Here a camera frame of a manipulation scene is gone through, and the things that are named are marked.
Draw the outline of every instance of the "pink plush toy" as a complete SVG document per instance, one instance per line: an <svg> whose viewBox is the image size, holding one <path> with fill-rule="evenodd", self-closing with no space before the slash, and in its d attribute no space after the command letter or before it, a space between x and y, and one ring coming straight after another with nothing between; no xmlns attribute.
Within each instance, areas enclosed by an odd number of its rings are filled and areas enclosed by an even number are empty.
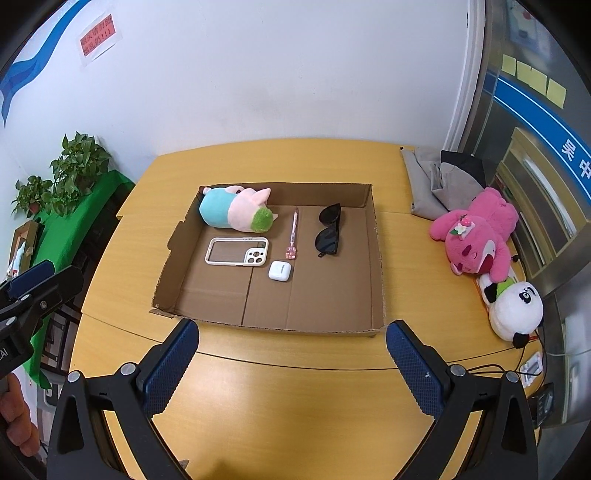
<svg viewBox="0 0 591 480"><path fill-rule="evenodd" d="M446 254L456 275L488 273L493 282L500 283L509 275L511 253L506 242L517 220L515 207L488 187L468 210L453 210L435 220L429 235L445 241Z"/></svg>

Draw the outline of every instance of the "blue wall stripe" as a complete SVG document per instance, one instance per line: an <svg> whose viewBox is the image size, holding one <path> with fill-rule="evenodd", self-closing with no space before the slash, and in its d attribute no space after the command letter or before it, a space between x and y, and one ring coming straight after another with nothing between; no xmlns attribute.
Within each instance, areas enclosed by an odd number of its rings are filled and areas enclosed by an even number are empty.
<svg viewBox="0 0 591 480"><path fill-rule="evenodd" d="M526 124L555 153L560 164L591 203L591 149L581 137L519 84L505 77L498 77L493 98Z"/></svg>
<svg viewBox="0 0 591 480"><path fill-rule="evenodd" d="M70 24L76 14L88 4L90 0L77 1L64 15L60 18L58 23L33 58L29 60L18 61L13 63L8 69L6 75L0 82L0 91L4 96L2 103L2 119L6 125L6 118L10 110L10 104L14 95L25 85L35 80L37 75L41 73L51 54L56 49L57 42L65 32L66 27Z"/></svg>

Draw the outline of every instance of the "black sunglasses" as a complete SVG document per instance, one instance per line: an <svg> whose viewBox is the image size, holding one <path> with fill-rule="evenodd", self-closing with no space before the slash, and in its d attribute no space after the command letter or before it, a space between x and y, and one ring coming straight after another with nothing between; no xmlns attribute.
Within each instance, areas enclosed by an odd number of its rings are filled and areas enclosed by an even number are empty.
<svg viewBox="0 0 591 480"><path fill-rule="evenodd" d="M340 203L326 207L318 217L326 228L316 235L316 249L319 257L336 255L339 247Z"/></svg>

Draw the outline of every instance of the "green leaf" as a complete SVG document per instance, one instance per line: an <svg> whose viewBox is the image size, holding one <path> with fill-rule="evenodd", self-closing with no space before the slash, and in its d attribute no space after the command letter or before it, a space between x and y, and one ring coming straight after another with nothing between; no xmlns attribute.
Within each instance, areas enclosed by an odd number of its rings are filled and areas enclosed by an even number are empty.
<svg viewBox="0 0 591 480"><path fill-rule="evenodd" d="M74 185L74 182L71 177L66 180L66 185L64 186L64 188L68 193L73 193L76 190L76 185Z"/></svg>

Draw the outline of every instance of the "red sign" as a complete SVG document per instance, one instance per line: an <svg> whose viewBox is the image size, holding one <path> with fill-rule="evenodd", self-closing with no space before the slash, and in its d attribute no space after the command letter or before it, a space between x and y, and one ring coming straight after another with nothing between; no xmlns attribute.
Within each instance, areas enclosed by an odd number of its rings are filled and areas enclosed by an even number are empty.
<svg viewBox="0 0 591 480"><path fill-rule="evenodd" d="M84 56L88 56L96 47L113 35L115 35L115 26L113 25L113 16L109 15L98 22L80 39Z"/></svg>

